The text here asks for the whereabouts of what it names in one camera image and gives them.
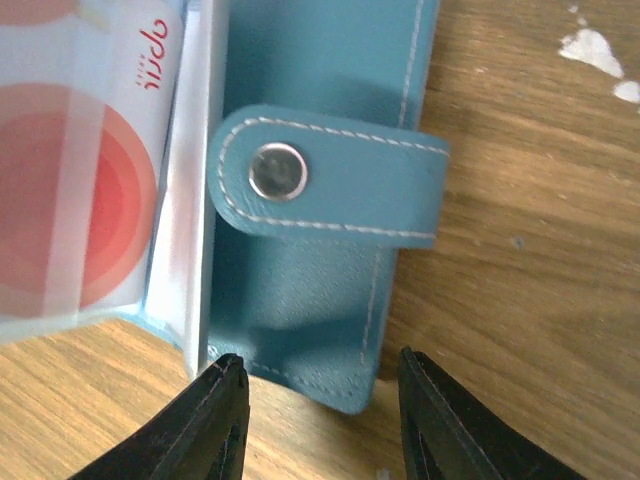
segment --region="white paint spot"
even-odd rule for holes
[[[567,35],[562,39],[562,48],[558,53],[569,60],[592,65],[613,77],[622,78],[624,75],[609,42],[595,30],[583,28],[575,35]]]
[[[613,87],[613,94],[621,100],[640,103],[640,83],[626,80]]]

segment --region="metal snap button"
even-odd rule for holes
[[[287,202],[302,193],[307,184],[307,164],[295,148],[286,143],[268,143],[254,153],[249,183],[262,198]]]

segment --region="white stitching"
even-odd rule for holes
[[[415,62],[416,51],[418,49],[418,35],[420,35],[420,21],[422,19],[423,7],[424,0],[418,0],[418,3],[416,4],[416,17],[413,23],[413,35],[411,36],[411,48],[409,49],[409,58],[407,59],[407,73],[404,76],[404,90],[402,91],[402,103],[400,104],[398,127],[404,126],[404,118],[407,114],[409,88],[411,87],[411,74],[413,73],[413,64]]]
[[[404,79],[404,90],[402,92],[402,103],[400,106],[400,115],[399,115],[399,119],[398,119],[398,126],[402,127],[404,124],[404,118],[406,115],[406,110],[407,110],[407,103],[408,103],[408,99],[409,99],[409,89],[411,87],[411,74],[413,71],[413,63],[415,61],[415,57],[416,57],[416,50],[417,50],[417,42],[418,42],[418,35],[420,34],[420,21],[422,18],[422,10],[424,7],[424,0],[418,0],[417,4],[416,4],[416,16],[415,16],[415,21],[414,21],[414,30],[413,30],[413,35],[411,37],[411,48],[409,50],[409,57],[407,59],[407,71],[406,71],[406,75],[405,75],[405,79]],[[266,119],[266,118],[262,118],[263,120],[273,120],[274,122],[285,122],[284,120],[277,120],[277,119]],[[303,125],[303,124],[294,124],[296,125],[297,128],[304,128],[304,129],[309,129],[311,131],[314,132],[326,132],[326,133],[330,133],[328,132],[325,128],[317,126],[317,125]],[[246,128],[248,125],[237,125],[236,127],[234,127],[231,132],[231,134],[234,134],[234,130],[237,130],[234,134],[237,135],[241,130],[243,130],[244,128]],[[337,135],[342,135],[345,137],[350,137],[350,138],[361,138],[363,140],[372,140],[372,138],[370,138],[368,135],[364,134],[364,133],[359,133],[359,132],[351,132],[348,130],[340,130],[337,131],[336,133]],[[226,154],[226,150],[229,148],[229,145],[227,143],[227,139],[229,138],[229,136],[227,136],[227,138],[225,138],[224,142],[223,142],[223,150],[225,150],[225,154]],[[433,147],[427,147],[425,145],[420,145],[420,144],[414,144],[411,142],[406,142],[406,141],[400,141],[397,142],[396,140],[392,140],[392,139],[386,139],[386,143],[388,143],[389,145],[393,145],[393,146],[402,146],[402,147],[407,147],[407,148],[419,148],[419,149],[425,149],[428,151],[432,151],[434,153],[440,153],[443,155],[446,155],[447,157],[449,156],[449,153],[444,151],[444,150],[440,150],[440,149],[435,149]],[[225,196],[225,199],[227,200],[227,202],[230,202],[231,199],[229,198],[225,188],[224,188],[224,183],[222,182],[221,178],[222,178],[222,163],[224,162],[224,157],[223,157],[223,153],[222,151],[220,152],[220,156],[222,157],[220,160],[220,164],[218,165],[218,178],[219,178],[219,182],[220,182],[220,188],[223,191],[223,194]],[[242,212],[241,210],[239,210],[237,207],[235,207],[232,203],[230,203],[231,207],[236,209],[236,211],[238,211],[238,213]],[[381,257],[382,257],[382,247],[379,247],[377,252],[376,252],[376,257],[375,257],[375,262],[373,265],[373,273],[371,276],[371,294],[369,295],[369,303],[367,305],[367,321],[365,323],[364,326],[364,331],[363,331],[363,335],[362,335],[362,350],[360,352],[360,362],[362,363],[362,365],[364,366],[365,364],[365,350],[367,349],[368,343],[369,343],[369,331],[371,329],[371,323],[373,321],[373,307],[375,306],[375,298],[376,298],[376,292],[377,292],[377,281],[378,281],[378,275],[380,273],[380,261],[381,261]],[[213,355],[214,357],[218,356],[218,351],[217,349],[212,346],[209,345],[208,349],[211,349],[209,351],[209,354],[214,353],[215,355]],[[273,374],[276,375],[280,375],[283,378],[287,378],[287,379],[291,379],[291,380],[295,380],[299,383],[302,383],[304,385],[316,388],[318,390],[323,390],[331,395],[333,395],[334,397],[352,397],[353,396],[353,392],[352,391],[346,391],[346,392],[337,392],[335,390],[332,390],[330,388],[324,387],[322,385],[318,385],[314,382],[309,382],[308,380],[305,380],[302,377],[299,376],[292,376],[289,375],[286,372],[281,372],[280,370],[276,370],[275,368],[271,368],[268,367],[266,365],[260,365],[258,363],[255,362],[249,362],[251,365],[260,368],[262,370],[266,370],[268,372],[271,372]],[[361,374],[356,373],[353,378],[360,378],[362,377]]]
[[[222,462],[220,463],[220,476],[218,480],[223,480],[223,476],[225,474],[224,464],[227,463],[227,455],[229,454],[229,437],[227,437],[224,441],[224,456],[222,457]]]
[[[348,130],[335,130],[333,128],[321,127],[318,125],[307,125],[298,122],[290,122],[287,120],[282,120],[279,118],[267,118],[267,117],[256,117],[256,118],[248,118],[244,120],[242,123],[236,125],[231,129],[229,134],[225,137],[222,142],[222,148],[220,149],[220,155],[218,157],[218,184],[220,185],[220,190],[224,195],[225,201],[229,204],[233,210],[236,211],[242,217],[256,223],[268,223],[270,225],[281,225],[283,227],[301,227],[301,228],[315,228],[319,230],[346,230],[351,232],[359,232],[365,234],[373,234],[373,235],[383,235],[388,237],[409,237],[409,238],[424,238],[424,239],[432,239],[435,238],[435,235],[431,232],[412,232],[407,230],[388,230],[384,228],[375,228],[375,227],[361,227],[357,225],[349,225],[349,224],[340,224],[340,223],[325,223],[325,222],[311,222],[311,221],[300,221],[300,220],[282,220],[279,218],[273,217],[262,217],[258,215],[252,215],[249,212],[242,210],[238,207],[229,192],[227,191],[226,185],[224,183],[224,162],[226,159],[226,155],[229,151],[231,143],[238,136],[238,134],[244,130],[245,128],[249,128],[255,125],[260,124],[272,124],[272,125],[281,125],[290,128],[298,128],[303,130],[312,130],[317,132],[327,133],[329,135],[338,135],[343,137],[358,137],[362,140],[366,140],[369,142],[378,142],[384,143],[387,145],[391,145],[394,147],[407,147],[407,148],[417,148],[419,150],[429,151],[433,153],[437,153],[439,155],[448,156],[449,153],[446,150],[430,147],[427,145],[422,145],[419,143],[410,143],[410,142],[398,142],[393,139],[382,138],[375,135],[367,135],[365,133],[360,132],[351,132]]]
[[[380,261],[382,260],[382,249],[378,248],[376,252],[376,260],[373,263],[373,274],[371,276],[371,291],[369,293],[369,303],[367,304],[367,322],[364,324],[364,332],[362,333],[362,350],[360,350],[360,363],[364,366],[365,356],[369,344],[369,330],[373,321],[373,307],[376,300],[376,287],[378,283],[378,272],[380,271]]]
[[[422,9],[424,7],[424,0],[418,0],[416,3],[416,16],[413,23],[413,34],[411,36],[411,48],[409,49],[409,57],[407,58],[407,71],[404,77],[404,90],[402,92],[402,104],[400,106],[400,116],[398,118],[398,127],[402,127],[404,124],[404,117],[407,111],[407,102],[409,99],[409,88],[411,86],[411,73],[413,71],[413,63],[416,59],[416,49],[418,46],[418,35],[420,34],[420,21],[422,19]],[[396,142],[392,140],[392,145],[399,143],[403,147],[412,147],[410,142]],[[373,264],[373,274],[371,275],[371,293],[369,295],[369,303],[367,304],[367,321],[364,325],[364,331],[362,333],[362,350],[360,351],[360,363],[365,365],[365,352],[369,345],[369,332],[371,330],[371,323],[373,322],[373,308],[375,307],[375,300],[377,294],[378,275],[380,274],[380,260],[382,257],[382,247],[378,248],[376,252],[376,260]]]

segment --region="wallet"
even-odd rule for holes
[[[398,367],[408,480],[580,480],[424,353]],[[243,359],[223,355],[140,430],[72,477],[240,480],[249,423]]]
[[[369,400],[397,250],[433,246],[447,143],[416,132],[438,1],[236,0],[208,349],[346,413]]]

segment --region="wooden table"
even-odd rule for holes
[[[597,479],[640,478],[640,115],[561,58],[563,2],[444,0],[423,128],[453,146],[435,251],[403,252],[371,407],[347,417],[257,378],[245,478],[404,477],[393,368],[411,344]],[[640,80],[635,0],[582,0]],[[185,385],[121,322],[0,349],[0,478],[63,478]]]

